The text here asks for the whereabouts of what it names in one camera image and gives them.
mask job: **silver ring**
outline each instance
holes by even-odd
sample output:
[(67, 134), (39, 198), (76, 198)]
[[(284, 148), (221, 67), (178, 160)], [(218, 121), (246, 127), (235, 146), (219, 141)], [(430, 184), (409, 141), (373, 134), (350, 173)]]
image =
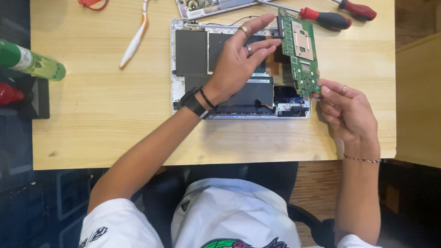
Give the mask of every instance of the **silver ring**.
[(248, 36), (250, 35), (250, 33), (248, 32), (248, 29), (245, 26), (240, 26), (239, 29), (241, 29), (243, 32), (245, 32), (245, 35), (248, 38)]
[(249, 57), (251, 57), (251, 55), (253, 55), (253, 53), (251, 52), (250, 45), (247, 45), (246, 48), (248, 49), (248, 58), (249, 58)]

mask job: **green circuit board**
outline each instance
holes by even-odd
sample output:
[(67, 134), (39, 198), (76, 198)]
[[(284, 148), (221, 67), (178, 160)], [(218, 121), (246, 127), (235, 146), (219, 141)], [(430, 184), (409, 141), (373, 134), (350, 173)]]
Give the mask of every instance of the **green circuit board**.
[(297, 94), (320, 93), (320, 72), (312, 24), (279, 8), (277, 25), (282, 38), (282, 52), (291, 58), (292, 78)]

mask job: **person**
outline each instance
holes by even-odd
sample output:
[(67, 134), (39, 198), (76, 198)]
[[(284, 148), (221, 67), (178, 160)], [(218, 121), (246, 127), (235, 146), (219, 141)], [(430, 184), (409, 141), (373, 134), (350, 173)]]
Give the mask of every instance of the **person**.
[[(243, 24), (253, 34), (274, 20), (262, 15)], [(244, 47), (247, 33), (238, 30), (225, 42), (216, 69), (203, 87), (217, 105), (239, 91), (255, 68), (281, 44), (269, 39)], [(200, 92), (197, 101), (211, 110)], [(373, 247), (380, 232), (377, 195), (380, 144), (377, 121), (366, 96), (340, 83), (321, 80), (319, 105), (335, 135), (343, 140), (346, 157), (336, 199), (335, 245)], [(83, 220), (80, 247), (163, 247), (145, 215), (130, 201), (198, 125), (201, 117), (182, 107), (126, 152), (96, 183)], [(174, 248), (291, 247), (300, 241), (276, 193), (239, 179), (208, 178), (194, 182), (173, 216)]]

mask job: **orange and white tool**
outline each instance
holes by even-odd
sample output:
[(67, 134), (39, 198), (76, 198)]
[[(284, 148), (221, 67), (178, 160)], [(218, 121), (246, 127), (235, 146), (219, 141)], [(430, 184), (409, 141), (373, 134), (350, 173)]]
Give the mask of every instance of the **orange and white tool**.
[(141, 26), (139, 27), (138, 32), (136, 32), (135, 37), (133, 37), (132, 41), (130, 42), (129, 47), (127, 47), (126, 52), (124, 53), (123, 60), (121, 60), (120, 63), (121, 70), (124, 69), (129, 61), (132, 59), (133, 54), (138, 48), (139, 43), (141, 42), (141, 39), (147, 30), (147, 24), (149, 24), (149, 19), (147, 18), (147, 1), (148, 0), (144, 0), (144, 3), (142, 4)]

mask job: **screwdriver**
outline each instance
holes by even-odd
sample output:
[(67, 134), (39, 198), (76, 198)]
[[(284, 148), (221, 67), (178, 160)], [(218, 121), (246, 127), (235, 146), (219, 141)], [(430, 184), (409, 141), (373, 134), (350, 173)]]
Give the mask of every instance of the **screwdriver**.
[(340, 14), (337, 14), (337, 13), (318, 12), (318, 11), (312, 10), (310, 8), (304, 8), (301, 10), (297, 10), (297, 9), (288, 8), (288, 7), (279, 5), (279, 4), (273, 4), (270, 2), (266, 2), (263, 0), (255, 0), (255, 2), (267, 4), (267, 5), (271, 5), (271, 6), (275, 6), (275, 7), (279, 7), (282, 9), (296, 12), (299, 14), (299, 16), (302, 19), (316, 21), (320, 26), (322, 26), (326, 29), (329, 29), (329, 30), (333, 30), (333, 31), (340, 31), (342, 29), (348, 29), (352, 24), (352, 21), (350, 19), (348, 19)]
[(341, 2), (338, 0), (332, 1), (338, 3), (339, 9), (348, 11), (357, 20), (372, 21), (377, 16), (377, 13), (366, 5), (353, 4), (348, 0), (342, 0)]

